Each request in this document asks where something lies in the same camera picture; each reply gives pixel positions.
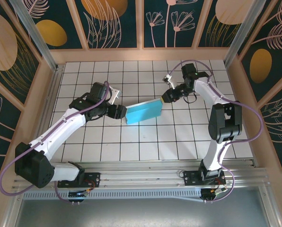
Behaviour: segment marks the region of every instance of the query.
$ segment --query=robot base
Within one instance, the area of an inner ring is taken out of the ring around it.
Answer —
[[[226,180],[224,176],[224,172],[220,172],[220,176],[216,178],[203,181],[201,177],[201,172],[199,170],[195,171],[183,171],[183,178],[185,186],[201,186],[201,185],[219,185],[218,180],[220,181],[220,184],[226,185]]]
[[[58,188],[89,188],[89,187],[97,188],[99,187],[99,184],[100,184],[100,173],[85,173],[83,180],[80,184],[78,181],[59,181]]]

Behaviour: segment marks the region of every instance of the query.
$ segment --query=blue foam block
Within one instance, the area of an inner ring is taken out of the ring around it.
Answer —
[[[125,116],[126,123],[134,124],[150,118],[158,117],[161,115],[162,106],[162,101],[159,98],[144,103],[127,106]]]

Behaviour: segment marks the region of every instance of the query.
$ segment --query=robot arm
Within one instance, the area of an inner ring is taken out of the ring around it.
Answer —
[[[172,85],[172,88],[163,94],[162,99],[166,103],[171,103],[183,96],[188,96],[192,92],[196,92],[203,97],[207,108],[211,109],[208,125],[211,143],[199,170],[201,171],[202,181],[214,179],[220,176],[220,164],[228,146],[225,146],[220,155],[221,149],[228,141],[235,140],[242,133],[242,108],[239,105],[220,99],[209,87],[207,73],[197,72],[194,64],[183,66],[182,73],[184,83],[176,87],[173,87],[175,83],[169,75],[164,77],[163,81]]]
[[[28,145],[20,143],[15,150],[15,155],[19,156],[30,147],[40,142],[40,145],[30,153],[15,162],[15,172],[25,178],[38,188],[46,186],[51,181],[77,181],[81,183],[84,178],[84,169],[73,162],[50,163],[58,147],[78,128],[83,126],[93,117],[107,115],[114,119],[125,117],[126,107],[115,105],[115,99],[119,98],[121,91],[110,87],[110,98],[94,109],[83,114],[78,114],[70,119],[66,118],[78,111],[84,110],[98,103],[106,92],[106,87],[101,83],[95,83],[89,93],[85,93],[72,101],[65,114],[44,134],[31,141]],[[63,122],[56,130],[56,125]]]

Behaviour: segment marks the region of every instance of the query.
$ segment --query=ventilated metal strip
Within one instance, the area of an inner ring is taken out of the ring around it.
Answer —
[[[66,199],[69,191],[60,191],[62,198]],[[156,199],[173,197],[200,197],[201,189],[144,189],[144,190],[94,190],[84,198],[70,199]],[[30,191],[24,193],[24,200],[57,200],[54,191]]]

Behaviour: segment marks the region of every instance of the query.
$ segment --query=yellow oval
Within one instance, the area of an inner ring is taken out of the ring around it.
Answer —
[[[237,25],[244,21],[253,0],[218,0],[216,17],[226,25]]]
[[[67,41],[65,30],[52,20],[41,20],[36,24],[44,41],[52,46],[62,46]]]
[[[17,39],[12,26],[0,15],[0,70],[9,70],[17,58]]]
[[[113,8],[116,10],[118,17],[122,16],[127,9],[127,0],[81,0],[85,10],[94,18],[99,20],[111,20],[114,17],[108,13],[106,2],[111,8],[111,11]]]
[[[272,67],[272,56],[265,49],[257,50],[250,61],[250,77],[255,83],[262,83]]]

